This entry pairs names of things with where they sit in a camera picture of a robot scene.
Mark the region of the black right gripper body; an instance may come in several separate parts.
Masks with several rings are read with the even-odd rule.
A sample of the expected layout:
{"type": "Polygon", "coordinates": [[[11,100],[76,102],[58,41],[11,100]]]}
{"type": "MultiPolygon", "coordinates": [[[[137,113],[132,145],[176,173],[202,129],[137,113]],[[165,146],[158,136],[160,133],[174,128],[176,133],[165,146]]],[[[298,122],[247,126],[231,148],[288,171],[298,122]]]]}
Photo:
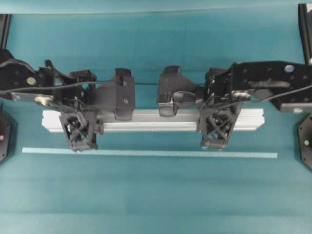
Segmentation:
{"type": "Polygon", "coordinates": [[[181,73],[162,73],[158,80],[157,105],[160,110],[232,109],[228,73],[207,73],[204,85],[181,73]]]}

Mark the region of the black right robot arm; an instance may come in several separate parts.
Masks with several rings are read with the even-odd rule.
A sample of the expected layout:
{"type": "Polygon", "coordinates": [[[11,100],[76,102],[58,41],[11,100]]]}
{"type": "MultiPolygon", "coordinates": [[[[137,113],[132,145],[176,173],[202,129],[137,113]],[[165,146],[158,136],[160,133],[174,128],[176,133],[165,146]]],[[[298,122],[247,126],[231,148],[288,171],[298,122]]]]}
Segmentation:
{"type": "Polygon", "coordinates": [[[284,61],[234,63],[228,69],[211,68],[204,85],[182,75],[179,66],[168,66],[159,77],[157,100],[161,116],[178,109],[240,112],[243,104],[269,101],[283,113],[312,111],[312,68],[284,61]]]}

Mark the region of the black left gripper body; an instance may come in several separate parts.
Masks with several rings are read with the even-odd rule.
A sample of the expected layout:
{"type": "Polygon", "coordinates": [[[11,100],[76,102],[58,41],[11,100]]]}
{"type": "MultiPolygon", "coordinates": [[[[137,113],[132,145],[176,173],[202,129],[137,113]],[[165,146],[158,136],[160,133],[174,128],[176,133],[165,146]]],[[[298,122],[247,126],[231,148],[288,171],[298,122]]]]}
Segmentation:
{"type": "MultiPolygon", "coordinates": [[[[52,109],[60,111],[62,101],[62,91],[66,88],[74,87],[75,84],[64,85],[62,78],[62,88],[53,90],[52,109]]],[[[90,104],[98,110],[98,113],[112,113],[116,108],[132,108],[135,104],[135,79],[133,77],[125,77],[95,82],[96,90],[91,96],[90,104]]]]}

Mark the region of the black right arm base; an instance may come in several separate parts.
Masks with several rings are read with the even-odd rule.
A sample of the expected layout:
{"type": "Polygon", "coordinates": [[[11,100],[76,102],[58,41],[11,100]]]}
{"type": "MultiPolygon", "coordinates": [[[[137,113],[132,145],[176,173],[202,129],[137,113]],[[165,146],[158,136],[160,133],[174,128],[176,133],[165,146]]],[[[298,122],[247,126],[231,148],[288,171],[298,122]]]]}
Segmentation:
{"type": "Polygon", "coordinates": [[[312,115],[310,114],[298,126],[298,138],[301,161],[312,169],[312,115]]]}

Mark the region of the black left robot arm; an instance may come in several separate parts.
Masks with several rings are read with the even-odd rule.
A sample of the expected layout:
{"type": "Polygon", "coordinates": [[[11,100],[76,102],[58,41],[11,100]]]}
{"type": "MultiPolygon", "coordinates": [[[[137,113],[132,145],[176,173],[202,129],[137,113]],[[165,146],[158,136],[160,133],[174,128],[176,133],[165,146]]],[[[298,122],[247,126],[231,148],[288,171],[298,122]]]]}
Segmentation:
{"type": "Polygon", "coordinates": [[[90,70],[64,74],[50,60],[34,70],[6,49],[0,51],[0,96],[63,113],[113,113],[124,121],[132,119],[136,106],[135,79],[129,69],[116,68],[111,79],[101,81],[90,70]]]}

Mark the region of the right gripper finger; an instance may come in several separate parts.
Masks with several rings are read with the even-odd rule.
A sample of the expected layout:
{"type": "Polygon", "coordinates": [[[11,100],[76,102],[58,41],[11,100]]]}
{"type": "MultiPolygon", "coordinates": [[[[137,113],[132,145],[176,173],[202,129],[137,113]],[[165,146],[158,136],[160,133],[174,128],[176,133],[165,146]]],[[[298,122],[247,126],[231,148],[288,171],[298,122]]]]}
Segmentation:
{"type": "Polygon", "coordinates": [[[177,106],[173,102],[159,103],[158,110],[161,117],[173,117],[177,113],[177,106]]]}
{"type": "Polygon", "coordinates": [[[181,75],[182,74],[182,70],[181,67],[178,65],[171,65],[171,66],[167,66],[164,68],[163,73],[164,76],[169,76],[169,75],[181,75]]]}

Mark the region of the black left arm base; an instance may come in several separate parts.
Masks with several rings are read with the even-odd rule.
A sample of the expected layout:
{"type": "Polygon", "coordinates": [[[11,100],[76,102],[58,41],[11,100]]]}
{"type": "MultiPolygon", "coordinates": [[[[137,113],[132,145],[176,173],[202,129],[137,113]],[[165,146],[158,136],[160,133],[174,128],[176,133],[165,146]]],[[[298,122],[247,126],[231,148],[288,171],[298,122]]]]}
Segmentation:
{"type": "Polygon", "coordinates": [[[0,112],[0,163],[18,151],[18,122],[7,112],[0,112]]]}

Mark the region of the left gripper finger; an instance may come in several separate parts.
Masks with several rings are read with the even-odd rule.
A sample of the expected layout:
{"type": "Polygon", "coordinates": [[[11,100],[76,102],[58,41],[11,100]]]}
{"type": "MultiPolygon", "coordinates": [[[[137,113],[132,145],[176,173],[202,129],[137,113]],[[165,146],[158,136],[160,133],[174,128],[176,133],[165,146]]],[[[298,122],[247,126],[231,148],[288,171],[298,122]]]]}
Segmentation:
{"type": "Polygon", "coordinates": [[[114,110],[116,120],[132,120],[133,109],[132,108],[116,108],[114,110]]]}
{"type": "Polygon", "coordinates": [[[131,70],[126,68],[116,68],[115,69],[115,79],[131,77],[132,73],[131,70]]]}

